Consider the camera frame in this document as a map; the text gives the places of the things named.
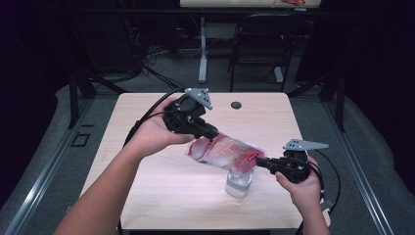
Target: chair backrest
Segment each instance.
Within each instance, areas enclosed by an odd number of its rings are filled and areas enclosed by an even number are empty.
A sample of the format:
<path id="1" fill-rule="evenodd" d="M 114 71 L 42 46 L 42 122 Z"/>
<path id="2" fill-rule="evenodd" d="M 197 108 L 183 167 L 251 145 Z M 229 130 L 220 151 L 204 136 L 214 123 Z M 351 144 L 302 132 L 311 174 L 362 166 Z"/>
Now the chair backrest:
<path id="1" fill-rule="evenodd" d="M 304 30 L 304 20 L 294 15 L 253 14 L 241 19 L 237 34 L 298 35 Z"/>

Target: gray plastic mount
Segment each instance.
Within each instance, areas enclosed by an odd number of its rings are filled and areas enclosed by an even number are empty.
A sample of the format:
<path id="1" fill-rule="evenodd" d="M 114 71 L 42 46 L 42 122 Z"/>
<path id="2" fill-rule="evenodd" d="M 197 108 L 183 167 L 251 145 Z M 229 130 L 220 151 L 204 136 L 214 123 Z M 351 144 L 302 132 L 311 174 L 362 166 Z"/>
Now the gray plastic mount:
<path id="1" fill-rule="evenodd" d="M 327 148 L 329 148 L 328 144 L 321 144 L 321 143 L 298 140 L 298 139 L 292 139 L 285 146 L 283 146 L 283 149 L 285 150 L 296 150 L 296 151 L 327 149 Z"/>
<path id="2" fill-rule="evenodd" d="M 213 109 L 213 104 L 211 103 L 208 95 L 208 89 L 186 88 L 184 92 L 206 108 L 210 110 Z"/>

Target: person's right arm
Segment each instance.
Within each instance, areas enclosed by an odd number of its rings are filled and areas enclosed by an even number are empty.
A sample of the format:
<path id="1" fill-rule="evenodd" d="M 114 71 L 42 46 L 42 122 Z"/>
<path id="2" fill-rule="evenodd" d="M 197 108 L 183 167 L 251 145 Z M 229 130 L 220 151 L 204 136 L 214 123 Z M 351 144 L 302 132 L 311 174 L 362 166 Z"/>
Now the person's right arm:
<path id="1" fill-rule="evenodd" d="M 312 157 L 308 157 L 308 161 L 317 164 Z M 330 234 L 320 209 L 320 182 L 317 175 L 312 171 L 306 180 L 297 184 L 290 182 L 280 172 L 275 176 L 281 186 L 290 192 L 293 204 L 302 216 L 303 234 Z"/>

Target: chair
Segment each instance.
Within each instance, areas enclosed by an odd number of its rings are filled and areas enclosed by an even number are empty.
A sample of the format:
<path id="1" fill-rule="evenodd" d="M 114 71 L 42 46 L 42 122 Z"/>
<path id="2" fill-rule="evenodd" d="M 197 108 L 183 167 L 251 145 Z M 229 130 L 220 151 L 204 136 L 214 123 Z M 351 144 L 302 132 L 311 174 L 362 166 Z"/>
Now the chair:
<path id="1" fill-rule="evenodd" d="M 284 90 L 294 45 L 303 33 L 305 22 L 293 15 L 253 14 L 242 18 L 235 28 L 234 45 L 229 60 L 230 92 L 233 91 L 235 65 L 284 67 Z"/>

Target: person's left hand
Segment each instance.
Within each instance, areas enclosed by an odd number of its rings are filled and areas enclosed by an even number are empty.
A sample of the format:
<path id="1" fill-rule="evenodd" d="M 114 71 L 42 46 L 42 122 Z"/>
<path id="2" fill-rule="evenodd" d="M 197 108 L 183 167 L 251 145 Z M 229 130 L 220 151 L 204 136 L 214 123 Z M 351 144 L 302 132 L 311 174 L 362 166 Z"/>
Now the person's left hand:
<path id="1" fill-rule="evenodd" d="M 167 98 L 159 104 L 152 114 L 164 112 L 176 98 Z M 162 120 L 162 114 L 145 120 L 124 149 L 132 151 L 134 156 L 144 158 L 173 144 L 185 144 L 195 139 L 192 134 L 177 134 L 169 131 Z"/>

